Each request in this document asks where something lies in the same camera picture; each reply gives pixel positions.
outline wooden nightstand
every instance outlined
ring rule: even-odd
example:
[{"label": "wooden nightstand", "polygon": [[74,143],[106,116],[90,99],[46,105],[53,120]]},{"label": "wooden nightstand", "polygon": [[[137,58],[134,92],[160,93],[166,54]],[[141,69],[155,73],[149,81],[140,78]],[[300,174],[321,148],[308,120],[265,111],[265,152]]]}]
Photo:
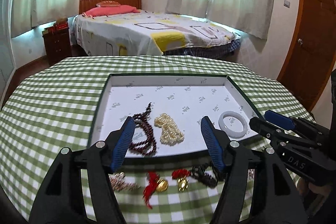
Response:
[{"label": "wooden nightstand", "polygon": [[43,39],[50,66],[67,57],[72,57],[69,27],[50,31],[43,35]]}]

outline silver bolt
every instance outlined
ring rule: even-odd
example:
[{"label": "silver bolt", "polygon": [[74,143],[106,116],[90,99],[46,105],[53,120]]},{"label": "silver bolt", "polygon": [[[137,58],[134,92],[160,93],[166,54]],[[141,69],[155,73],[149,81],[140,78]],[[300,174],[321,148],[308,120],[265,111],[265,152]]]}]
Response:
[{"label": "silver bolt", "polygon": [[104,146],[105,146],[105,142],[104,141],[99,141],[99,142],[96,143],[96,147],[98,147],[98,148],[102,148]]},{"label": "silver bolt", "polygon": [[62,150],[61,150],[61,154],[66,155],[66,154],[68,154],[68,153],[69,153],[69,148],[67,148],[67,147],[62,148]]},{"label": "silver bolt", "polygon": [[231,141],[230,142],[230,145],[234,148],[237,148],[239,146],[239,142],[236,142],[236,141]]},{"label": "silver bolt", "polygon": [[268,148],[266,148],[266,152],[267,152],[268,154],[274,154],[274,149],[271,148],[271,147],[268,147]]}]

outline white jade bangle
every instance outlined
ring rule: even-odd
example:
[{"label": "white jade bangle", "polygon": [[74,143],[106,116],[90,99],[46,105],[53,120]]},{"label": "white jade bangle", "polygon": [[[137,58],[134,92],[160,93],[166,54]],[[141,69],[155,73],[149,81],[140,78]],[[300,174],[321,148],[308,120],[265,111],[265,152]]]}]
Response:
[{"label": "white jade bangle", "polygon": [[[233,117],[233,118],[236,118],[237,120],[239,120],[241,122],[241,124],[243,125],[243,131],[236,132],[236,131],[233,131],[233,130],[229,129],[224,123],[224,118],[225,117]],[[233,111],[223,112],[219,117],[218,124],[219,124],[219,128],[221,130],[225,131],[226,134],[231,138],[237,138],[238,139],[238,138],[243,137],[246,134],[247,129],[248,129],[247,128],[247,122],[243,118],[243,116],[238,114],[237,112],[233,112]]]}]

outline tray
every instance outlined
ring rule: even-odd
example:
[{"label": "tray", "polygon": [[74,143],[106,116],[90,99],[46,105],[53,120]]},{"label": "tray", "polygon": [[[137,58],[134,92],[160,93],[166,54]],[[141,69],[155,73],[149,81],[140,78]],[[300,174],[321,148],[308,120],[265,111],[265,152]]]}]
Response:
[{"label": "tray", "polygon": [[[219,129],[218,119],[225,111],[234,111],[244,117],[247,124],[250,118],[263,118],[252,102],[228,76],[178,75],[178,74],[111,74],[103,88],[92,122],[88,147],[99,140],[105,140],[111,131],[120,129],[127,116],[142,113],[149,103],[152,111],[148,122],[152,125],[157,141],[157,153],[143,157],[131,150],[127,151],[124,164],[157,163],[191,159],[208,155],[201,134],[200,123],[208,116],[215,128]],[[154,126],[154,119],[167,113],[184,133],[183,142],[173,146],[162,144],[162,129]],[[243,125],[233,117],[224,118],[233,131],[242,131]],[[242,141],[258,136],[248,126]],[[141,128],[136,128],[133,141],[145,140]]]}]

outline table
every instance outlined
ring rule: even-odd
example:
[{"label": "table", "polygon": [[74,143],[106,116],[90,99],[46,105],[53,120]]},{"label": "table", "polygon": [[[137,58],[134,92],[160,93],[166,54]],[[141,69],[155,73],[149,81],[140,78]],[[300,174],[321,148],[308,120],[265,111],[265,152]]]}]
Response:
[{"label": "table", "polygon": [[[26,218],[40,184],[62,147],[85,149],[98,99],[110,73],[209,73],[229,75],[264,114],[268,109],[286,116],[313,121],[305,108],[279,82],[263,78],[243,65],[190,56],[78,57],[25,79],[0,112],[0,183],[9,199]],[[262,149],[266,140],[250,145]],[[194,159],[184,166],[192,166]],[[170,186],[150,199],[153,210],[142,200],[143,188],[116,193],[127,223],[209,223],[223,184],[210,189],[190,179],[188,191],[179,193],[171,180],[176,166],[160,171]],[[143,167],[125,167],[126,180],[147,185]],[[82,176],[88,216],[94,211],[85,172]],[[253,181],[249,180],[241,218],[248,216]]]}]

